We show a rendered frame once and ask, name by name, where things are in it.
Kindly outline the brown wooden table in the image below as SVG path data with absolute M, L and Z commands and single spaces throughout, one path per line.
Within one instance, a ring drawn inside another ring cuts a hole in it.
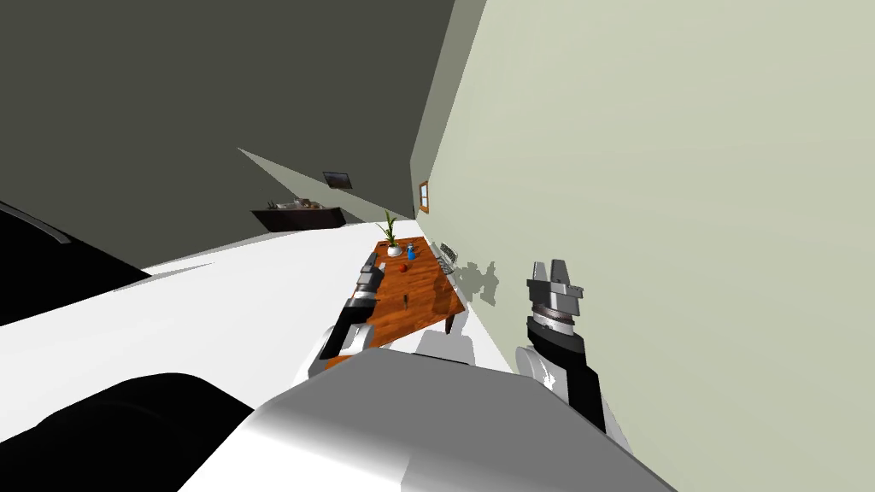
M 440 322 L 445 323 L 447 332 L 451 329 L 454 317 L 465 310 L 463 302 L 428 242 L 423 237 L 399 241 L 403 247 L 409 243 L 415 247 L 416 257 L 412 261 L 406 252 L 390 257 L 386 240 L 376 243 L 365 265 L 385 263 L 384 280 L 375 293 L 354 290 L 323 342 L 309 375 L 365 349 L 385 346 Z M 408 267 L 406 272 L 399 271 L 403 263 Z M 405 294 L 407 310 L 402 301 Z

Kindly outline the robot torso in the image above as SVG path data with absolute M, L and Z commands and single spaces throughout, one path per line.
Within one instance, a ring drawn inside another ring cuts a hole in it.
M 371 348 L 258 407 L 180 492 L 676 492 L 531 378 Z

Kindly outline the dark sideboard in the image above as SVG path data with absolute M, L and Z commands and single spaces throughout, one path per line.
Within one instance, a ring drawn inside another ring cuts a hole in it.
M 251 213 L 268 232 L 338 229 L 347 224 L 341 208 L 326 208 L 307 199 L 268 202 L 265 208 L 251 210 Z

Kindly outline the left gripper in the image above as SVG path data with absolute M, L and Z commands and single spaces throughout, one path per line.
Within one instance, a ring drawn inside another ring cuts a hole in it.
M 375 293 L 385 277 L 385 263 L 374 265 L 366 263 L 361 269 L 360 276 L 356 282 L 355 290 L 357 292 Z

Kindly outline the green plant in white pot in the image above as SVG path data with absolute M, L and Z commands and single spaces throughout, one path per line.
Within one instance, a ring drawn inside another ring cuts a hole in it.
M 389 212 L 388 209 L 385 209 L 384 212 L 385 212 L 386 227 L 383 227 L 381 225 L 378 225 L 378 227 L 382 231 L 382 233 L 384 233 L 385 238 L 388 242 L 387 254 L 390 257 L 398 257 L 402 254 L 402 248 L 398 244 L 398 241 L 396 240 L 396 235 L 394 232 L 394 225 L 396 222 L 396 217 L 392 217 L 391 213 Z

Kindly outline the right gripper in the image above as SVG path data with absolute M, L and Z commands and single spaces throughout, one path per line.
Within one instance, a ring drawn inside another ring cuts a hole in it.
M 528 298 L 535 306 L 550 309 L 568 318 L 580 315 L 579 301 L 584 296 L 584 290 L 569 284 L 567 263 L 564 260 L 553 259 L 550 263 L 550 282 L 544 262 L 535 261 L 532 279 L 526 280 Z

